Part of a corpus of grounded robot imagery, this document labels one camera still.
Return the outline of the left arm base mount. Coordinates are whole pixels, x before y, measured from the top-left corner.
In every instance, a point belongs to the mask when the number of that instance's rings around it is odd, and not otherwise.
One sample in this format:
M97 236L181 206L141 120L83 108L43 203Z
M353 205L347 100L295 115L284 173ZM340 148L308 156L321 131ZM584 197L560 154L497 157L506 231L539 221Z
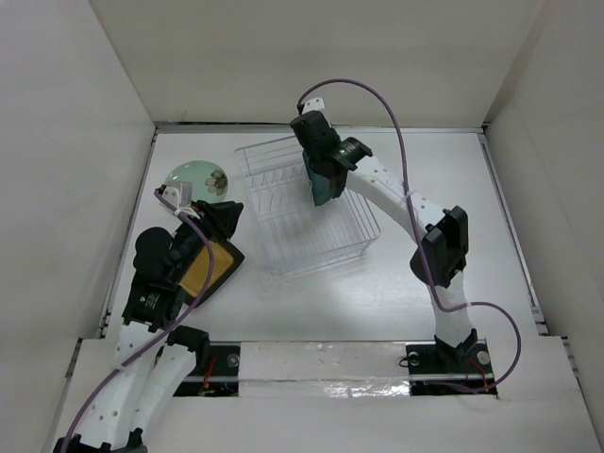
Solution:
M232 397L239 394L241 344L214 342L208 332L179 326L166 345L184 345L195 357L195 367L178 385L174 397Z

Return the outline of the teal square plate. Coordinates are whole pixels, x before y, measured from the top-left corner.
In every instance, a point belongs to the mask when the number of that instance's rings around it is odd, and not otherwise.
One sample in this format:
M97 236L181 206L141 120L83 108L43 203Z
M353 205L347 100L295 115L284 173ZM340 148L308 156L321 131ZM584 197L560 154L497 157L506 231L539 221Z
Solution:
M310 167L310 156L307 151L302 153L302 158L307 171L307 176L310 182L310 190L312 201L315 206L325 205L333 198L334 191L331 181L324 176L314 173Z

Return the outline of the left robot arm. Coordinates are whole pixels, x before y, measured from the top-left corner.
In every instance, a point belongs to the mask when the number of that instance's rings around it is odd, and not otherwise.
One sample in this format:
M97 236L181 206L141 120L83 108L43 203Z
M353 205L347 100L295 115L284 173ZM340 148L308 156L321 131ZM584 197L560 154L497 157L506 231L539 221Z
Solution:
M165 207L175 232L154 226L135 242L135 274L109 375L82 405L57 452L144 452L152 428L189 374L211 375L216 359L208 332L184 319L241 266L231 243L240 202L196 201Z

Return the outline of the mint floral round plate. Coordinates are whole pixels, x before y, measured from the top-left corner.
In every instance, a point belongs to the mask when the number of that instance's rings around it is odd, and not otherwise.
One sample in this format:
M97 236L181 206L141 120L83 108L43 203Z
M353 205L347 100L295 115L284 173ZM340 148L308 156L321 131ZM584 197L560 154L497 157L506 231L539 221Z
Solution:
M180 182L192 184L192 201L221 202L227 195L227 174L219 165L211 161L185 162L177 166L165 179L166 185Z

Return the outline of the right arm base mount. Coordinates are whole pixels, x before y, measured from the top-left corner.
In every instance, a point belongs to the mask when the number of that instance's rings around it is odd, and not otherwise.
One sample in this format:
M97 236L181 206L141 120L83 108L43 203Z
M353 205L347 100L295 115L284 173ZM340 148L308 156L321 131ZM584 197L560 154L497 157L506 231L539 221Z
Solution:
M475 330L458 348L437 338L407 343L398 365L408 372L412 396L497 394L488 346Z

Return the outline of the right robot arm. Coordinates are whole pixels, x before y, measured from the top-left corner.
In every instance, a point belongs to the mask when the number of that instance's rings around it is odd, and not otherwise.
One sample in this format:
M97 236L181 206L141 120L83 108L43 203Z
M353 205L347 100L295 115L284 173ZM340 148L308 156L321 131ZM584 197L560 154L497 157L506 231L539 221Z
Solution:
M435 316L436 360L457 371L470 360L478 341L470 321L463 270L469 250L468 215L413 193L406 180L391 173L358 139L342 139L319 110L290 123L303 149L312 200L322 206L344 191L357 193L376 205L416 243L410 260L413 274L428 287Z

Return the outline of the metal base rail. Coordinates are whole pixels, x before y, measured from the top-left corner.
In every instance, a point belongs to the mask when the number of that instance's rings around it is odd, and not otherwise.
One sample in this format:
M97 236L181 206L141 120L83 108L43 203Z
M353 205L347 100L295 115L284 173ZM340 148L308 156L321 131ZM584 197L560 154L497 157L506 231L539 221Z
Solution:
M452 380L464 383L466 381L482 382L483 380L492 381L493 374L482 374L476 368L463 367L459 373L454 374L436 374L436 373L418 373L416 370L408 367L399 367L397 363L394 367L375 370L344 370L344 369L301 369L301 370L264 370L258 372L242 370L237 375L221 374L212 372L209 377L191 376L186 377L186 382L199 382L200 384L208 382L212 385L214 382L241 382L244 381L276 381L276 382L304 382L304 381L370 381L370 380Z

